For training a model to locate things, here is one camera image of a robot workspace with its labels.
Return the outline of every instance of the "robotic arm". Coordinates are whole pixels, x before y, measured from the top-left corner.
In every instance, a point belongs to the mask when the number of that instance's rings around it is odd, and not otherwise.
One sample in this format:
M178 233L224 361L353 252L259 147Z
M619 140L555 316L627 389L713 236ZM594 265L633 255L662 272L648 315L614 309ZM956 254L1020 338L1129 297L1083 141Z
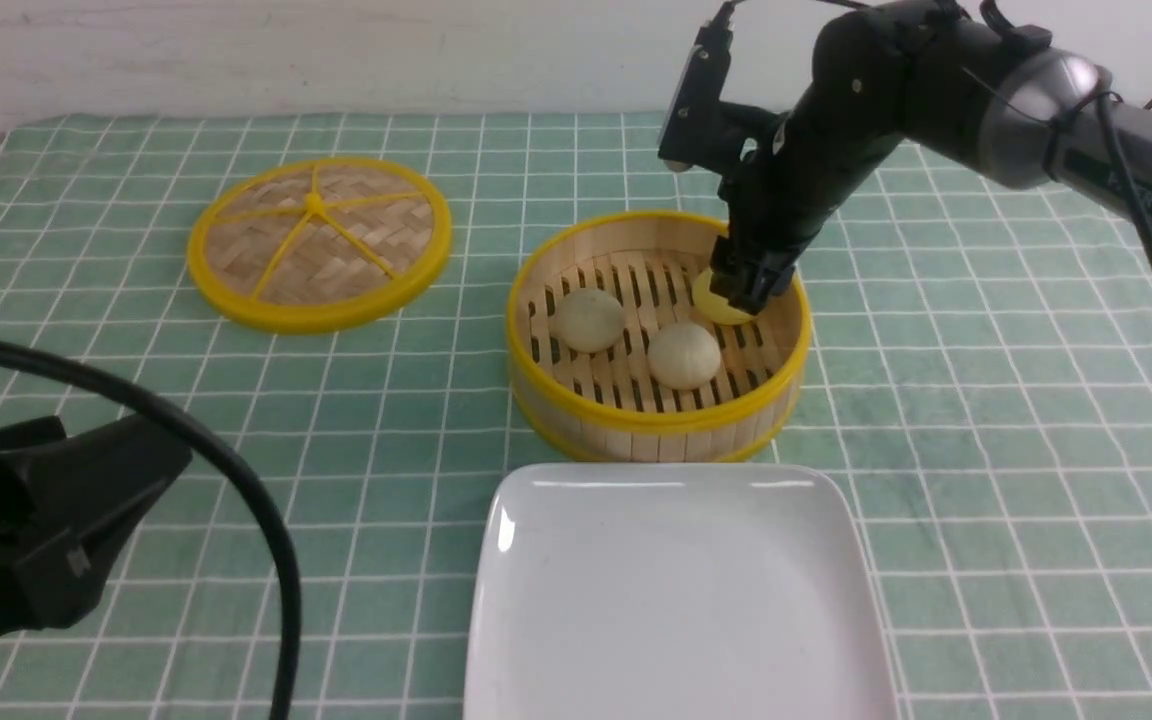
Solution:
M1011 26L992 3L986 23L952 0L856 9L824 26L812 85L773 114L719 99L733 9L696 36L659 141L669 168L722 176L730 228L710 258L710 290L733 306L758 313L785 291L824 222L905 138L1013 190L1056 181L1128 217L1093 108L1111 74L1052 47L1046 29ZM1152 223L1152 113L1108 111ZM746 141L756 150L742 154Z

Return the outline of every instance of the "bamboo steamer lid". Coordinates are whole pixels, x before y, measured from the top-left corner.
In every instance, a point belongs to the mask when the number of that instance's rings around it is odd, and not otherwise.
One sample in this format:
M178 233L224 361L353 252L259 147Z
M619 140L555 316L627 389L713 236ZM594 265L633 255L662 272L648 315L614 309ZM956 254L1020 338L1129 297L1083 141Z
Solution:
M450 253L447 200L393 162L285 165L214 202L189 237L198 290L236 323L332 332L393 313L430 287Z

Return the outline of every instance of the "woven bamboo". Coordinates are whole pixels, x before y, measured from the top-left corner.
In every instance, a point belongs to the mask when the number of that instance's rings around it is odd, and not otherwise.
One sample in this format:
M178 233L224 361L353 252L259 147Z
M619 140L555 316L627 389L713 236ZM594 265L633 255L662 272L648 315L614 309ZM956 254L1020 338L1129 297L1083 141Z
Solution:
M306 199L314 174L317 202ZM433 227L430 202L406 179L316 165L230 200L209 228L206 258L220 281L252 300L328 305L387 286L425 252Z
M796 283L750 323L699 314L691 281L719 229L684 214L635 213L581 225L538 251L508 318L513 392L538 432L581 458L647 462L736 458L776 433L803 376L806 300ZM607 351L573 351L550 332L558 302L579 287L626 306L626 332ZM660 386L646 364L655 331L680 320L703 325L722 350L717 378L691 392Z

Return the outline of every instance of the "steamer slats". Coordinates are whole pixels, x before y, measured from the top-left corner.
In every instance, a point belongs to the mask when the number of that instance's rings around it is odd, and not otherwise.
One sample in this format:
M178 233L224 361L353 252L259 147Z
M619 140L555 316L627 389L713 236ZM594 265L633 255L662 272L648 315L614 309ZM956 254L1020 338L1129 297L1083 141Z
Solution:
M590 225L547 247L531 265L529 276L517 281L513 327L522 331L520 340L531 356L511 356L511 363L533 361L577 395L635 414L704 411L755 391L780 372L799 342L799 302L796 291L788 291L752 323L738 327L705 320L692 305L691 281L708 265L715 235L715 225L689 217L627 215ZM626 332L607 351L574 353L550 332L554 306L579 287L612 293L626 308ZM714 334L723 365L708 386L675 392L652 378L646 350L658 329L685 320ZM721 427L626 432L605 427L591 416L577 416L536 388L518 388L521 382L530 382L522 373L511 373L511 379L516 397L545 425L545 432L566 438L564 442L585 455L639 462L710 461L751 450L750 446L782 418L797 387L794 384L758 410Z

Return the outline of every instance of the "bamboo steamer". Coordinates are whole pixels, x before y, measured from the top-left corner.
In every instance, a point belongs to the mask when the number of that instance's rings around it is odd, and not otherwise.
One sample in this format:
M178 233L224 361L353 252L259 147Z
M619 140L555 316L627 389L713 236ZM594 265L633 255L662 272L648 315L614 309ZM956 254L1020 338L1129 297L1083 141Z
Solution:
M513 283L506 310L509 386L536 430L568 456L588 461L740 461L772 441L803 386L812 316L798 278L750 323L710 323L691 302L708 265L712 218L641 211L575 225L536 250ZM622 340L582 354L550 333L567 293L598 287L626 308ZM657 329L691 320L722 348L708 386L676 392L649 372Z

